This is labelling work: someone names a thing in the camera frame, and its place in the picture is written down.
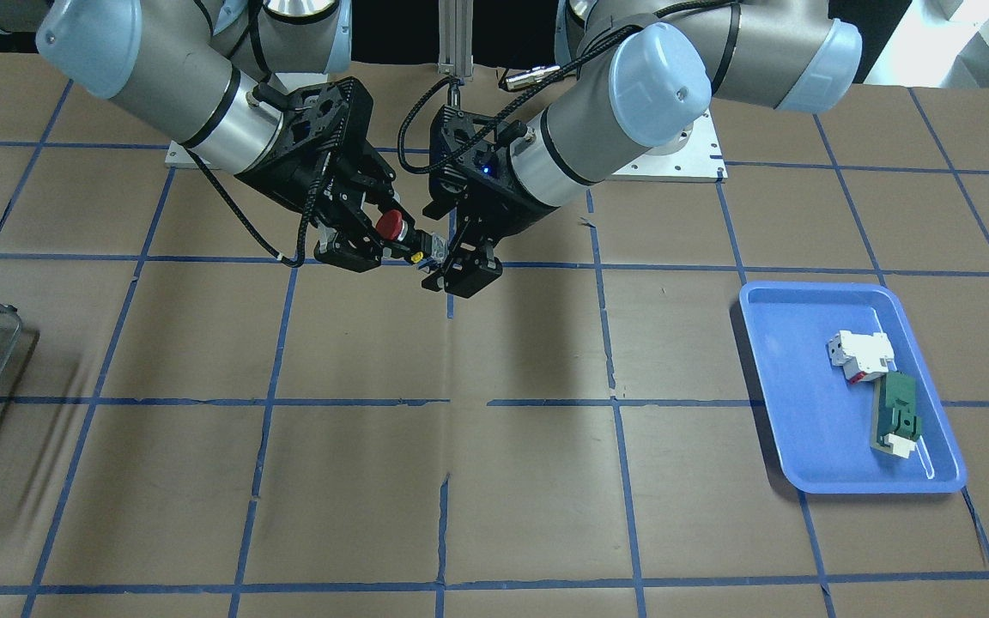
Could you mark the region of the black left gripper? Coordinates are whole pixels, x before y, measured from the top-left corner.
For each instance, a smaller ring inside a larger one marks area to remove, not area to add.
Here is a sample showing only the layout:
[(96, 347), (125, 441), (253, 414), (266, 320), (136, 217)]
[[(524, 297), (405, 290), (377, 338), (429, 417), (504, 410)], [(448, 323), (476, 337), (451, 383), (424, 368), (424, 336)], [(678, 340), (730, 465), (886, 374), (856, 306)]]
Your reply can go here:
[[(431, 163), (456, 151), (494, 117), (443, 106), (429, 128)], [(423, 215), (440, 220), (450, 211), (479, 223), (479, 233), (491, 241), (464, 250), (456, 234), (432, 233), (423, 241), (425, 257), (417, 266), (424, 271), (421, 286), (428, 292), (444, 292), (471, 298), (502, 277), (503, 265), (495, 256), (495, 244), (554, 214), (557, 207), (530, 195), (512, 171), (511, 138), (526, 136), (525, 123), (501, 121), (494, 129), (494, 143), (481, 140), (428, 175), (431, 203)]]

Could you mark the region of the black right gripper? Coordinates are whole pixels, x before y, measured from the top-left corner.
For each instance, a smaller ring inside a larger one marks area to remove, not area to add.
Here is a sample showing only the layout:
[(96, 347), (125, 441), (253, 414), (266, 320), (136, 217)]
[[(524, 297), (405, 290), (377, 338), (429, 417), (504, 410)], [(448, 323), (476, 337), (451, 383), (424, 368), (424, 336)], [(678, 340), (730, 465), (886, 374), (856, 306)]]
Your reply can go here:
[[(262, 156), (236, 179), (284, 208), (312, 208), (319, 238), (314, 258), (364, 273), (382, 263), (387, 242), (375, 228), (415, 228), (397, 199), (396, 173), (367, 140), (373, 97), (354, 77), (319, 83), (290, 94), (258, 83), (247, 100), (280, 118)], [(368, 201), (380, 218), (362, 211)]]

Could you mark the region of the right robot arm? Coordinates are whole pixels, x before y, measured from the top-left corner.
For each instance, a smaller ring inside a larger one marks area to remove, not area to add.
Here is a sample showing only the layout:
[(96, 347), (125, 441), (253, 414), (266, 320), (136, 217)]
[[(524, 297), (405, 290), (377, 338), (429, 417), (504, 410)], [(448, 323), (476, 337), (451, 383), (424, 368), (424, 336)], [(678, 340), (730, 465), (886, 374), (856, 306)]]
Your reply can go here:
[(274, 261), (350, 271), (445, 258), (367, 140), (373, 98), (345, 77), (287, 90), (285, 73), (349, 66), (349, 1), (56, 1), (40, 55), (179, 144)]

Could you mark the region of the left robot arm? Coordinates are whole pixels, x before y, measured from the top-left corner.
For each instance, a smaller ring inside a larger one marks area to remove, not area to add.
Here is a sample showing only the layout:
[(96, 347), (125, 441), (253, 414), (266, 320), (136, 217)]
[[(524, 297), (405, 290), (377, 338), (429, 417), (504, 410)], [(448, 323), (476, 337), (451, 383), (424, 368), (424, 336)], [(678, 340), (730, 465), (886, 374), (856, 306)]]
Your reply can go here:
[(494, 116), (443, 106), (424, 215), (456, 214), (422, 286), (470, 298), (495, 247), (674, 142), (713, 98), (824, 113), (854, 82), (862, 32), (825, 1), (592, 1), (568, 63)]

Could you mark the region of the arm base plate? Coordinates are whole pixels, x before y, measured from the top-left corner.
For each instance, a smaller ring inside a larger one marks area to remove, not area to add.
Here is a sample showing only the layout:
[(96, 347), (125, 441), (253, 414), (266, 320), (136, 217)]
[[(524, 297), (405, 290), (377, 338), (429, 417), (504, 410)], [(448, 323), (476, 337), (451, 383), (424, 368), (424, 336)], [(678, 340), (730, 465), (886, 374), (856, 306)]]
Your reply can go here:
[(670, 143), (612, 173), (611, 180), (717, 183), (729, 177), (711, 111), (704, 111)]
[(197, 164), (193, 160), (191, 153), (174, 141), (170, 141), (164, 163), (168, 168), (175, 169), (197, 169)]

